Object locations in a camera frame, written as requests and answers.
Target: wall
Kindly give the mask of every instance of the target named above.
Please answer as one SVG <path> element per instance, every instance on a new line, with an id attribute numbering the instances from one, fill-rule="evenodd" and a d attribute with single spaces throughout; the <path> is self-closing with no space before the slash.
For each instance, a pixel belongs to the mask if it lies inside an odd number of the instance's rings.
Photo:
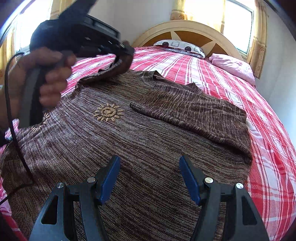
<path id="1" fill-rule="evenodd" d="M 271 105 L 296 145 L 296 41 L 267 6 L 267 49 L 258 92 Z"/>
<path id="2" fill-rule="evenodd" d="M 115 1 L 120 0 L 97 0 L 89 14 L 113 27 Z"/>
<path id="3" fill-rule="evenodd" d="M 90 15 L 121 32 L 133 43 L 149 28 L 170 20 L 174 0 L 98 0 Z"/>

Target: red plaid bedsheet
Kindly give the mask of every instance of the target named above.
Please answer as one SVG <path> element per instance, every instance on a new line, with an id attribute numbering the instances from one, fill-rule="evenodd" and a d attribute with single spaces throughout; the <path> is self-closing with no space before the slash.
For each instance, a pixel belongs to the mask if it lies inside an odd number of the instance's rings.
<path id="1" fill-rule="evenodd" d="M 77 62 L 63 95 L 71 92 L 81 77 L 107 67 L 113 60 L 113 55 L 107 55 Z M 296 217 L 296 152 L 266 100 L 249 83 L 207 61 L 158 47 L 137 48 L 131 69 L 157 70 L 168 80 L 180 84 L 193 82 L 206 94 L 225 99 L 246 111 L 253 163 L 245 187 L 261 214 L 270 240 L 280 240 Z M 5 195 L 0 180 L 0 199 Z M 0 210 L 21 237 L 9 205 L 2 205 Z"/>

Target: patterned pillowcase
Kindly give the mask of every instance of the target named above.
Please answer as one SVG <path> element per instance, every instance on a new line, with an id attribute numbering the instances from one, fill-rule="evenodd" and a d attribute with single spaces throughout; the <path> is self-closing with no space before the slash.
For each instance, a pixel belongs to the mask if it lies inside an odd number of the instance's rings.
<path id="1" fill-rule="evenodd" d="M 156 42 L 154 46 L 156 45 L 166 48 L 166 50 L 168 51 L 195 56 L 201 59 L 205 58 L 205 54 L 203 53 L 202 48 L 184 41 L 165 39 Z"/>

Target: wooden headboard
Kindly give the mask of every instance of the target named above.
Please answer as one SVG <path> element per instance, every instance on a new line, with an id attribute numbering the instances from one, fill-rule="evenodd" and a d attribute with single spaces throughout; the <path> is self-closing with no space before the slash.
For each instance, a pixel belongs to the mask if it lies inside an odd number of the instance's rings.
<path id="1" fill-rule="evenodd" d="M 158 24 L 143 33 L 133 43 L 133 47 L 153 46 L 164 39 L 182 40 L 202 47 L 206 57 L 219 53 L 243 60 L 236 47 L 223 34 L 202 23 L 188 20 L 171 20 Z"/>

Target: yellow curtain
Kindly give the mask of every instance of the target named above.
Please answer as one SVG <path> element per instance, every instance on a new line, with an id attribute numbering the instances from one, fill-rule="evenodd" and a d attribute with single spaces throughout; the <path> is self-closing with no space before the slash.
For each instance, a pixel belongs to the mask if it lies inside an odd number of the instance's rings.
<path id="1" fill-rule="evenodd" d="M 4 84 L 4 74 L 8 61 L 15 54 L 15 24 L 10 29 L 6 39 L 0 47 L 0 85 Z M 11 62 L 10 66 L 15 64 L 15 60 Z"/>
<path id="2" fill-rule="evenodd" d="M 190 20 L 224 30 L 225 0 L 175 0 L 171 20 Z"/>
<path id="3" fill-rule="evenodd" d="M 266 49 L 266 7 L 262 0 L 255 0 L 254 38 L 249 50 L 247 62 L 254 76 L 260 78 Z"/>
<path id="4" fill-rule="evenodd" d="M 67 7 L 69 7 L 75 1 L 76 0 L 53 0 L 50 19 L 58 18 L 59 14 L 63 12 Z"/>

